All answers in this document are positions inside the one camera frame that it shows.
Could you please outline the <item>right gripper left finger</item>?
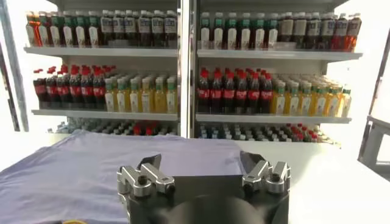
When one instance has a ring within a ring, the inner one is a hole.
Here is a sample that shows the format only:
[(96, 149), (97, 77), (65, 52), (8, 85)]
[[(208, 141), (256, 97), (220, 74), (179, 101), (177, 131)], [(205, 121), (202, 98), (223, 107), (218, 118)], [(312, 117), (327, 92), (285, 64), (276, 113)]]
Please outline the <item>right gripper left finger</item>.
[(117, 171), (118, 193), (148, 197), (154, 186), (158, 193), (172, 195), (176, 191), (175, 179), (160, 171), (161, 159), (157, 154), (143, 158), (136, 168), (121, 166)]

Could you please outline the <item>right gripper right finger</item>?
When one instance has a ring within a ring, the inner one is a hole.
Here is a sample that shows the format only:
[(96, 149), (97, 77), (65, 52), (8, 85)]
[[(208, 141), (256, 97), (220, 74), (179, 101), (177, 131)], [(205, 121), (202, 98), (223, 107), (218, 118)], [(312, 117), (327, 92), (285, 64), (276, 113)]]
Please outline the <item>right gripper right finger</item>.
[(286, 162), (279, 161), (273, 166), (261, 155), (244, 151), (240, 152), (240, 160), (246, 172), (241, 182), (246, 194), (262, 189), (270, 194), (289, 192), (291, 168)]

